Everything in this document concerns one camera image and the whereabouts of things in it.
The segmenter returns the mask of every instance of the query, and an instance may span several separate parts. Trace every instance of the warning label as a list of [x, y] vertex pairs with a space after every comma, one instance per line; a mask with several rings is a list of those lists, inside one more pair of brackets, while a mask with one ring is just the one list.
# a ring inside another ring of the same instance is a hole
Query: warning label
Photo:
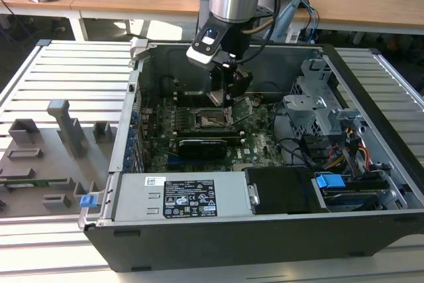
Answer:
[[216, 216], [218, 210], [213, 180], [165, 182], [165, 218]]

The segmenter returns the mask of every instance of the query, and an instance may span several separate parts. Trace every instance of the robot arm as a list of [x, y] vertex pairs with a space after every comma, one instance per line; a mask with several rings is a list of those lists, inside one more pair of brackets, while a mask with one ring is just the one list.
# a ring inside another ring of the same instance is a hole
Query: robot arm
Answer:
[[[273, 35], [275, 40], [283, 37], [297, 4], [298, 0], [209, 0], [209, 18], [192, 42], [187, 57], [191, 63], [210, 71], [211, 82], [219, 84], [219, 87], [212, 85], [211, 91], [223, 89], [230, 101], [247, 90], [252, 76], [240, 71], [238, 66], [257, 56]], [[267, 15], [270, 20], [266, 26], [270, 28], [262, 46], [250, 56], [244, 56], [251, 35], [262, 29], [255, 28], [255, 23]], [[280, 37], [275, 37], [274, 29]], [[225, 94], [219, 93], [212, 100], [224, 104], [223, 100], [218, 101], [218, 95]]]

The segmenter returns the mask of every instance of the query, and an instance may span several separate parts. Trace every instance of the metal drive bracket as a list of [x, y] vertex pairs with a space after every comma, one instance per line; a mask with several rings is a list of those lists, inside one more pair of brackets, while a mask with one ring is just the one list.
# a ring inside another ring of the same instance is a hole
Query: metal drive bracket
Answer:
[[340, 121], [343, 119], [348, 119], [348, 120], [355, 120], [357, 118], [361, 117], [362, 115], [360, 114], [360, 112], [357, 109], [333, 109], [329, 114], [328, 114], [328, 120], [330, 122], [331, 125], [331, 131], [337, 131], [340, 132], [341, 128], [340, 128]]
[[327, 83], [332, 74], [328, 63], [324, 59], [305, 60], [301, 69], [308, 81], [320, 80]]
[[142, 60], [150, 57], [147, 39], [133, 38], [131, 40], [130, 54], [133, 61]]

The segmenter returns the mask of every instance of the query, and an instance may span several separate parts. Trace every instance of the gray 3d-printed holder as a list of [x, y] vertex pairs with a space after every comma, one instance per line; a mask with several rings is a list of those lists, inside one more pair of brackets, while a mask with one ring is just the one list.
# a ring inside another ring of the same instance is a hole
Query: gray 3d-printed holder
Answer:
[[61, 139], [69, 146], [74, 158], [79, 158], [83, 156], [82, 129], [78, 121], [71, 119], [68, 110], [69, 102], [65, 99], [54, 99], [47, 107], [47, 113], [59, 124]]
[[65, 209], [71, 206], [71, 201], [66, 194], [44, 195], [42, 204], [47, 209]]
[[77, 202], [80, 202], [81, 197], [86, 195], [86, 194], [87, 194], [87, 192], [84, 190], [84, 187], [81, 185], [80, 182], [77, 182], [75, 184], [75, 188], [74, 188], [74, 199]]
[[58, 190], [70, 190], [75, 188], [75, 182], [72, 180], [71, 177], [66, 179], [65, 182], [49, 182], [48, 185], [51, 188]]
[[109, 122], [98, 121], [94, 123], [93, 135], [95, 142], [113, 142], [112, 128]]
[[15, 119], [9, 134], [17, 145], [32, 144], [34, 141], [31, 134], [38, 133], [39, 130], [32, 119]]

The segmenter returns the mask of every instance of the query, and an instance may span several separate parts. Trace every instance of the blue latch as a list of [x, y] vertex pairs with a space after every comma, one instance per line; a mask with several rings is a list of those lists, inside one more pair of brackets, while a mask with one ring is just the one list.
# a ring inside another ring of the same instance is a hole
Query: blue latch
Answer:
[[345, 188], [346, 184], [341, 175], [322, 174], [316, 178], [320, 188]]
[[98, 199], [99, 195], [84, 195], [79, 201], [79, 206], [81, 208], [96, 208]]

